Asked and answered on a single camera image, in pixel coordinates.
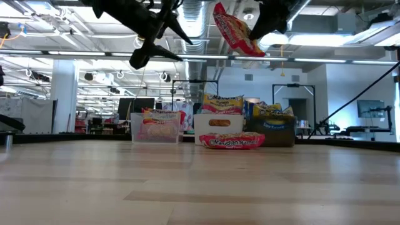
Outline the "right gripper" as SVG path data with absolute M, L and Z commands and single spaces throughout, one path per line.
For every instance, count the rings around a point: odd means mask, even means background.
M 284 34 L 288 29 L 288 0 L 260 0 L 260 15 L 250 32 L 249 39 L 260 39 L 273 31 Z

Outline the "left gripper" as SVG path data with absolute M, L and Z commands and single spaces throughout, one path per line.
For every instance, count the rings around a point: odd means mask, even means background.
M 144 39 L 153 34 L 156 35 L 157 39 L 161 39 L 166 27 L 168 27 L 186 43 L 193 45 L 179 24 L 178 16 L 173 12 L 167 15 L 165 23 L 161 28 L 158 27 L 159 14 L 151 11 L 150 7 L 145 7 L 136 0 L 99 0 L 99 17 L 103 13 L 107 13 Z M 183 61 L 181 57 L 159 45 L 151 46 L 149 54 L 151 56 L 162 56 L 176 61 Z

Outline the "light blue Maruchan ramen pack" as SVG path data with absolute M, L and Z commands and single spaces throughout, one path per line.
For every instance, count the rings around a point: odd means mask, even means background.
M 241 115 L 243 113 L 243 106 L 243 96 L 221 97 L 206 93 L 203 95 L 201 113 Z

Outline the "black metal stand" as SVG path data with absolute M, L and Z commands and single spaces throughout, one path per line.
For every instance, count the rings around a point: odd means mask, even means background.
M 314 128 L 317 126 L 316 119 L 316 87 L 315 85 L 309 84 L 299 84 L 299 83 L 289 83 L 289 84 L 272 84 L 272 103 L 275 103 L 275 95 L 282 89 L 282 87 L 287 88 L 300 88 L 303 87 L 312 97 L 313 103 L 313 120 L 314 120 Z

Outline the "dark monitor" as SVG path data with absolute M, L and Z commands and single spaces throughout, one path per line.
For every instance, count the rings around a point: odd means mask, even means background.
M 131 113 L 141 113 L 144 108 L 153 108 L 154 98 L 122 98 L 119 100 L 117 113 L 120 120 L 126 120 Z

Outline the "white patterned cloth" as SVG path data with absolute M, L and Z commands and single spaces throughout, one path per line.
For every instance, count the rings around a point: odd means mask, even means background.
M 192 131 L 193 130 L 193 103 L 192 102 L 182 102 L 182 101 L 174 101 L 174 102 L 163 102 L 162 109 L 168 111 L 180 111 L 183 112 L 184 119 L 181 123 L 182 131 Z

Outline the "clear plastic bin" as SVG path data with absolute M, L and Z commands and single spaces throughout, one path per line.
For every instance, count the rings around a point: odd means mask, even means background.
M 132 143 L 179 144 L 183 140 L 181 114 L 131 113 Z

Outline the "long ceiling light bar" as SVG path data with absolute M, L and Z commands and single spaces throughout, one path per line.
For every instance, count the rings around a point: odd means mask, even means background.
M 48 58 L 48 59 L 103 59 L 124 60 L 131 57 L 129 52 L 89 52 L 89 51 L 45 51 L 25 49 L 0 49 L 0 55 L 24 58 Z M 400 65 L 399 61 L 363 60 L 363 59 L 323 59 L 304 57 L 250 57 L 250 56 L 217 56 L 205 54 L 180 54 L 183 61 L 203 62 L 207 60 L 217 61 L 258 61 L 258 62 L 284 62 L 284 63 L 324 63 L 324 64 L 356 64 L 372 66 Z

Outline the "white plastic bin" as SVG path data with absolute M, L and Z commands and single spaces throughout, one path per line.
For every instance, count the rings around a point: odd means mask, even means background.
M 243 131 L 244 116 L 232 114 L 195 114 L 195 145 L 201 145 L 199 137 L 204 134 L 231 134 Z

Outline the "dark smoked plastic bin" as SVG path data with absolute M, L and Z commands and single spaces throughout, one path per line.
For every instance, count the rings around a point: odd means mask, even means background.
M 293 147 L 296 138 L 296 118 L 286 116 L 256 116 L 246 121 L 247 132 L 265 136 L 262 147 Z

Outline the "white column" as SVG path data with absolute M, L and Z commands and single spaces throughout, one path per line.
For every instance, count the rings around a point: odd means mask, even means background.
M 79 68 L 74 60 L 55 59 L 51 79 L 51 99 L 57 102 L 52 132 L 74 132 Z

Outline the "black equipment stand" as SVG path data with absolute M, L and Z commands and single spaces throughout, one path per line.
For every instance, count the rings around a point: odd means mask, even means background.
M 355 111 L 342 109 L 329 119 L 322 119 L 317 123 L 316 131 L 326 135 L 340 136 L 362 136 L 371 135 L 374 137 L 377 133 L 393 134 L 393 120 L 391 117 L 391 106 L 385 106 L 384 118 L 360 118 L 356 105 Z

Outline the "silver air duct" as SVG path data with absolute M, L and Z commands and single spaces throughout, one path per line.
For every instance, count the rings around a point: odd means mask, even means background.
M 192 44 L 181 41 L 183 54 L 203 55 L 206 53 L 206 29 L 208 2 L 202 0 L 183 0 L 177 9 L 178 21 Z M 184 80 L 205 80 L 203 62 L 198 59 L 185 62 Z
M 312 0 L 288 0 L 289 17 L 287 24 L 292 25 L 293 21 L 311 1 Z

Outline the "wall screen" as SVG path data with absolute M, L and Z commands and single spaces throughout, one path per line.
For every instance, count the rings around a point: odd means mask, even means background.
M 359 118 L 385 118 L 384 108 L 382 100 L 357 100 Z

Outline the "grey metal post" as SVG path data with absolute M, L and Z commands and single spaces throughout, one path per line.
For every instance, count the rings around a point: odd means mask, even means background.
M 13 132 L 8 131 L 5 133 L 4 145 L 7 152 L 9 152 L 13 148 L 13 138 L 14 138 Z

